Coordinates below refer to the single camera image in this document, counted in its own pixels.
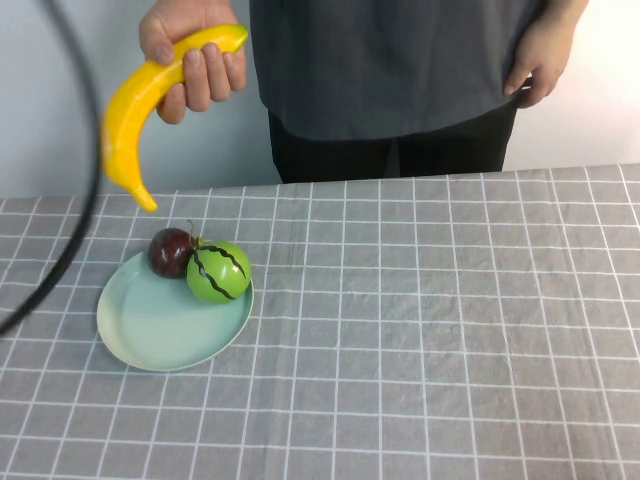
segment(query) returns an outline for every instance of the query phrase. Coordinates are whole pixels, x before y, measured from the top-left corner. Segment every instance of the dark red fruit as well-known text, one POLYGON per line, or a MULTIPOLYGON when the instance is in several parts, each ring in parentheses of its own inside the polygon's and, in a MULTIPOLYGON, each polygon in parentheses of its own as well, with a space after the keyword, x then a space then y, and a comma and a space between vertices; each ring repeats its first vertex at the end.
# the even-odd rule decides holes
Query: dark red fruit
POLYGON ((164 278, 184 278, 197 245, 191 234, 179 228, 164 228, 155 234, 147 257, 151 270, 164 278))

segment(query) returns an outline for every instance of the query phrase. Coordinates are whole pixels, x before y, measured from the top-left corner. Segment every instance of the toy fruit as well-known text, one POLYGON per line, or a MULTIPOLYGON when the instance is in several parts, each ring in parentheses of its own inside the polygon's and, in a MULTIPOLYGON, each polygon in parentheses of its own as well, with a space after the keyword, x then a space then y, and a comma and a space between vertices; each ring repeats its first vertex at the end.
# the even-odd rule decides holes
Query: toy fruit
POLYGON ((151 270, 164 278, 184 278, 189 259, 199 243, 199 238, 180 228, 163 228, 154 235, 147 249, 151 270))
POLYGON ((182 59, 191 49, 215 43, 223 53, 235 53, 245 44, 248 31, 241 25, 219 25, 202 30, 175 44, 176 60, 169 66, 147 61, 115 93, 102 126, 105 174, 129 192, 148 212, 157 209, 140 174, 138 144, 144 124, 169 89, 184 82, 182 59))
POLYGON ((228 242, 198 246, 187 265, 187 283, 202 302, 224 304, 242 296, 251 282, 247 255, 228 242))

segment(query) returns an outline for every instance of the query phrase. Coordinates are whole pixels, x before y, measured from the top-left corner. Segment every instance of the plate rim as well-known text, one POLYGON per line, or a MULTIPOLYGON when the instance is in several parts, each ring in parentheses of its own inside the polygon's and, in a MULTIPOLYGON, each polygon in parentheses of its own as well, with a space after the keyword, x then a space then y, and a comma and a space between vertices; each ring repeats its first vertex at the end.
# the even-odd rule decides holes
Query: plate rim
POLYGON ((149 367, 144 367, 141 365, 137 365, 131 362, 127 362, 125 360, 123 360, 122 358, 120 358, 119 355, 116 355, 113 351, 113 349, 111 348, 110 342, 105 340, 105 337, 103 336, 103 330, 105 328, 105 322, 107 320, 105 320, 105 315, 101 315, 101 311, 104 309, 104 307, 102 307, 102 305, 104 305, 104 302, 106 302, 106 295, 105 295, 105 291, 107 290, 107 288, 113 284, 113 282, 115 282, 114 278, 116 277, 116 275, 129 263, 134 262, 134 261, 139 261, 140 257, 144 256, 145 252, 139 252, 136 255, 132 256, 131 258, 129 258, 129 260, 127 260, 126 262, 124 262, 122 265, 120 265, 117 270, 115 272, 113 272, 113 274, 109 277, 109 280, 107 281, 107 283, 105 283, 104 287, 102 287, 102 291, 100 292, 100 297, 98 298, 98 304, 96 306, 96 324, 97 324, 97 330, 98 330, 98 336, 100 338, 100 340, 102 341, 102 344, 107 348, 107 350, 109 350, 109 353, 116 359, 118 359, 120 362, 124 363, 125 365, 129 366, 129 367, 133 367, 136 368, 138 370, 143 370, 146 372, 157 372, 157 373, 171 373, 171 372, 178 372, 178 371, 182 371, 182 370, 186 370, 189 368, 193 368, 197 365, 200 365, 201 363, 207 362, 211 359, 213 359, 214 357, 216 357, 217 355, 219 355, 220 353, 222 353, 223 351, 225 351, 227 348, 229 348, 229 346, 231 344, 233 344, 235 342, 235 340, 238 338, 238 336, 242 333, 242 331, 245 329, 245 327, 247 326, 247 323, 249 323, 249 319, 251 318, 251 313, 253 311, 253 307, 254 307, 254 302, 255 302, 255 289, 254 289, 254 285, 253 285, 253 278, 249 281, 249 286, 247 287, 247 290, 245 290, 245 293, 243 295, 247 295, 247 293, 250 292, 249 295, 249 308, 247 309, 247 315, 245 316, 244 320, 242 321, 242 324, 240 325, 240 328, 238 329, 238 331, 236 332, 236 334, 229 339, 229 341, 227 343, 224 344, 224 346, 222 346, 220 349, 218 349, 217 351, 215 351, 213 354, 202 358, 201 360, 197 360, 195 362, 191 362, 187 365, 184 366, 179 366, 179 367, 173 367, 173 368, 149 368, 149 367))

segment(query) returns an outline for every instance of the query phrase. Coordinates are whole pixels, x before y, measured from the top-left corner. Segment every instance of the t-shirt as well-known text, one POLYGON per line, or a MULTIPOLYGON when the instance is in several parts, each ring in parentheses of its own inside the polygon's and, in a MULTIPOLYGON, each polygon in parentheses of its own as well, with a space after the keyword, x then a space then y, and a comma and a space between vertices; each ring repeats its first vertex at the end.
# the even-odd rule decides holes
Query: t-shirt
POLYGON ((544 0, 251 0, 260 98, 294 135, 398 137, 482 115, 544 0))

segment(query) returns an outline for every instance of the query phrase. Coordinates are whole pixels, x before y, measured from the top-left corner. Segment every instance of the toy banana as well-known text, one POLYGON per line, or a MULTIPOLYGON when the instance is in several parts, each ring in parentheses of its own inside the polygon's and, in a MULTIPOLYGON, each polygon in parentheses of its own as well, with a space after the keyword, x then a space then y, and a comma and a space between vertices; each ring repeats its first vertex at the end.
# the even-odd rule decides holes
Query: toy banana
POLYGON ((157 203, 145 187, 138 154, 144 125, 169 89, 184 82, 182 59, 191 49, 216 43, 223 53, 235 53, 249 33, 241 25, 202 30, 175 45, 176 59, 168 66, 147 61, 118 89, 107 107, 102 126, 102 157, 106 176, 126 190, 148 212, 157 203))

